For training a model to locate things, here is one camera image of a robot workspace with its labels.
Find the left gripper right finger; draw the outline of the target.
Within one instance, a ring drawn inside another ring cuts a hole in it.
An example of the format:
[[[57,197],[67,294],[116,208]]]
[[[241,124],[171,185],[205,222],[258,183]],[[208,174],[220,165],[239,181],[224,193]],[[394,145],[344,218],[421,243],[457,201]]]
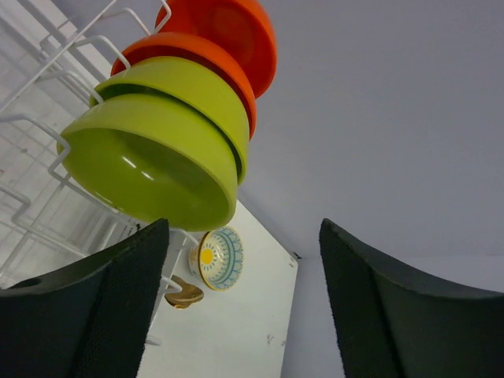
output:
[[[502,293],[423,272],[329,219],[319,244],[345,376],[502,376]]]

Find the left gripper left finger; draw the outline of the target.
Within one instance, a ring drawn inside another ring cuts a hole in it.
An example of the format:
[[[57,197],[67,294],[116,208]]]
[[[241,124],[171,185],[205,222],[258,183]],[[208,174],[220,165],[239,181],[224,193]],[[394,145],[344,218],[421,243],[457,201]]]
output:
[[[3,377],[135,377],[169,223],[1,291]]]

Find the blue sun patterned bowl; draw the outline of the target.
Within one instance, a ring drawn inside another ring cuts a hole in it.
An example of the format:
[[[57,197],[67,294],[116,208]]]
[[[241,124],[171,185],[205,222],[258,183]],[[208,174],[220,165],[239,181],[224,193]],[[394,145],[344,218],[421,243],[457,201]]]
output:
[[[207,232],[188,253],[188,266],[210,290],[226,291],[238,281],[244,260],[243,242],[238,232],[224,226]]]

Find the green bowl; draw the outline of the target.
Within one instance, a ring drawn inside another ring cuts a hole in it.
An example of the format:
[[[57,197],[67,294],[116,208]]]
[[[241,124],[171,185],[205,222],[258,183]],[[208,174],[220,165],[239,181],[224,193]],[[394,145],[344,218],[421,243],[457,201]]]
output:
[[[204,232],[227,224],[237,196],[233,153],[217,127],[170,97],[125,94],[62,132],[63,166],[97,199],[147,223]]]
[[[182,57],[152,57],[103,80],[94,87],[89,106],[126,95],[160,95],[182,102],[217,128],[235,157],[238,183],[249,165],[252,118],[242,98],[212,69]]]

